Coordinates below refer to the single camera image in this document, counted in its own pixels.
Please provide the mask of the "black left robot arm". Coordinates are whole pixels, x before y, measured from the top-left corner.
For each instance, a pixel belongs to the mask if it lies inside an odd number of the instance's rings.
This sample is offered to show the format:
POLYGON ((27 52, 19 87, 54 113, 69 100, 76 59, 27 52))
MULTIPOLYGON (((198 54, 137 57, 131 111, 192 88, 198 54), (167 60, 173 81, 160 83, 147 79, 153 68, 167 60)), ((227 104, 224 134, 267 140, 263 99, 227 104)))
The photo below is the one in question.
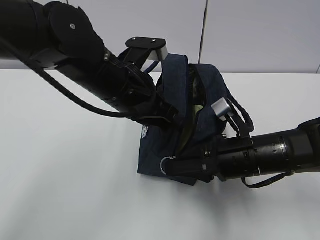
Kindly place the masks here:
POLYGON ((80 7, 51 1, 3 0, 0 3, 0 57, 17 60, 80 107, 106 117, 127 118, 163 129, 179 126, 179 111, 165 100, 147 71, 147 60, 164 61, 161 38, 133 37, 114 55, 80 7), (97 108, 47 73, 53 68, 113 108, 97 108))

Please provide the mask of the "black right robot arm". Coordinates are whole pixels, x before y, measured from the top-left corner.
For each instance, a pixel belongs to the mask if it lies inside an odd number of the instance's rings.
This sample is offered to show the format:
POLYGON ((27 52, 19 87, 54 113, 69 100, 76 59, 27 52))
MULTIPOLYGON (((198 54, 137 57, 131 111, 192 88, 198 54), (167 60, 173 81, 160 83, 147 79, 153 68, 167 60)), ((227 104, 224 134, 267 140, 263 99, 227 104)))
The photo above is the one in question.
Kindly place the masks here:
POLYGON ((169 177, 187 177, 208 183, 255 176, 273 177, 247 187, 257 189, 285 177, 320 171, 320 120, 315 118, 292 130, 258 136, 215 136, 176 156, 164 157, 160 170, 169 177))

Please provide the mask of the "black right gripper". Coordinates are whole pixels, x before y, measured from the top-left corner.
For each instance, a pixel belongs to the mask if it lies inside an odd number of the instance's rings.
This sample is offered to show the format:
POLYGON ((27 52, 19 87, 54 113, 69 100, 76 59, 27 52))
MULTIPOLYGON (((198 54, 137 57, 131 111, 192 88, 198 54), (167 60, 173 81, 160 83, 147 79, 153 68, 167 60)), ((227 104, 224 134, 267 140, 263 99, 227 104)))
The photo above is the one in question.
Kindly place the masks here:
POLYGON ((167 176, 199 178, 209 183, 253 176, 253 141, 251 137, 214 137, 203 145, 203 162, 199 159, 163 161, 167 176))

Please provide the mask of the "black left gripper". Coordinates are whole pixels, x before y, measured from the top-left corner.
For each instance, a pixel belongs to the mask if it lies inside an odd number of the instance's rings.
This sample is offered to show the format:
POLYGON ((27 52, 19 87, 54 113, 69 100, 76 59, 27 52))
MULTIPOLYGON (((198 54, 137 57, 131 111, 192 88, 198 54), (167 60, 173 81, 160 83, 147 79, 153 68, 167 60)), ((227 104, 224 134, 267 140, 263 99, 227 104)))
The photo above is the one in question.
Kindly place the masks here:
POLYGON ((161 129, 179 127, 179 110, 158 92, 154 80, 148 73, 143 72, 142 76, 147 86, 151 88, 151 96, 135 105, 127 118, 141 125, 156 126, 161 129))

